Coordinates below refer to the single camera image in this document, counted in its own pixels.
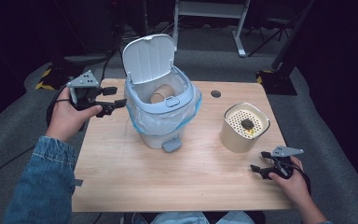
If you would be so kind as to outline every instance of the open lid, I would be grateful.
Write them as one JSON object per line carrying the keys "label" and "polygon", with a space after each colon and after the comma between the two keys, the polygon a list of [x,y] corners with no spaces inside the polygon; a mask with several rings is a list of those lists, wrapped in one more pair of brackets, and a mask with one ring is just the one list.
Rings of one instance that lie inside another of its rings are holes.
{"label": "open lid", "polygon": [[170,36],[148,35],[124,48],[124,69],[133,84],[149,82],[171,72],[173,56],[174,44]]}

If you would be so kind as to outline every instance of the person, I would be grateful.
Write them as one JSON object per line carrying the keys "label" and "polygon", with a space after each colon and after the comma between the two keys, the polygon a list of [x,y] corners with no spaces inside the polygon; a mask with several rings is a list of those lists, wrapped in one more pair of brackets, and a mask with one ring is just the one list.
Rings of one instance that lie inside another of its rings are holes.
{"label": "person", "polygon": [[[68,141],[89,118],[102,111],[100,105],[77,111],[69,103],[70,92],[64,88],[54,106],[46,134],[40,136],[33,155],[24,168],[7,207],[4,223],[69,223],[72,214],[72,194],[75,191],[75,149]],[[292,157],[301,169],[302,163]],[[298,207],[304,224],[331,223],[310,197],[299,171],[289,179],[273,173],[269,177],[282,187]],[[159,214],[152,222],[209,223],[202,212],[168,212]],[[219,224],[254,223],[242,211],[230,211]]]}

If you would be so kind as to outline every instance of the white metal stand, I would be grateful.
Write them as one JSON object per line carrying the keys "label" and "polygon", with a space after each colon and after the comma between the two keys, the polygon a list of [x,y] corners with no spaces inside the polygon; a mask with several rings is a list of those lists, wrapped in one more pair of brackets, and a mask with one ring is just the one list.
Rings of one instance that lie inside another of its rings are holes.
{"label": "white metal stand", "polygon": [[202,16],[202,17],[218,17],[240,19],[237,31],[233,31],[233,37],[241,57],[245,57],[245,50],[243,49],[240,34],[245,21],[246,13],[248,11],[250,0],[245,1],[245,4],[222,4],[222,3],[205,3],[205,2],[187,2],[176,0],[174,26],[173,26],[173,41],[174,49],[177,51],[178,43],[178,21],[179,15],[184,16]]}

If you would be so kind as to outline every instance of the gray carpet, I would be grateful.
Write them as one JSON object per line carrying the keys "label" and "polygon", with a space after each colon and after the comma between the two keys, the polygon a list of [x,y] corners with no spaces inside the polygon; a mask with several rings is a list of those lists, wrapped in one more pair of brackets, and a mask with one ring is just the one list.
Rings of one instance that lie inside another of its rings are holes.
{"label": "gray carpet", "polygon": [[[255,73],[271,69],[282,41],[272,40],[253,57],[240,58],[231,30],[187,29],[179,34],[174,64],[191,80],[255,82]],[[241,36],[247,51],[261,44],[257,31]],[[32,147],[46,131],[46,109],[54,91],[34,87],[49,63],[30,74],[24,81],[27,93],[0,115],[0,165]],[[88,66],[96,77],[103,63]],[[125,77],[117,53],[106,67],[105,77]],[[335,223],[358,223],[358,174],[345,157],[337,140],[316,112],[309,96],[307,83],[295,69],[290,78],[297,96],[268,95],[287,146],[303,148],[298,156],[311,179],[312,197],[325,215]],[[71,143],[79,152],[84,132]],[[0,170],[0,223],[13,189],[31,151]],[[267,223],[300,223],[297,210],[265,211]],[[72,223],[93,223],[98,213],[74,213]],[[121,213],[103,213],[97,223],[120,223]]]}

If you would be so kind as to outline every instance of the table top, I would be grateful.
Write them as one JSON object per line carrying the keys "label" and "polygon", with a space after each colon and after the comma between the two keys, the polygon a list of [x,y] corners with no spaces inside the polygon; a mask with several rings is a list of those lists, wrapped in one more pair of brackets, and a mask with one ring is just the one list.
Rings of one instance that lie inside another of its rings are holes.
{"label": "table top", "polygon": [[[124,79],[105,79],[124,97]],[[290,209],[294,205],[272,180],[250,164],[271,167],[261,151],[284,146],[263,87],[258,83],[193,81],[202,92],[199,113],[186,126],[182,147],[173,153],[152,149],[132,126],[126,108],[92,118],[75,168],[83,180],[73,195],[74,212],[163,212]],[[211,91],[221,97],[214,98]],[[248,152],[234,153],[220,141],[225,112],[246,102],[260,109],[270,127]]]}

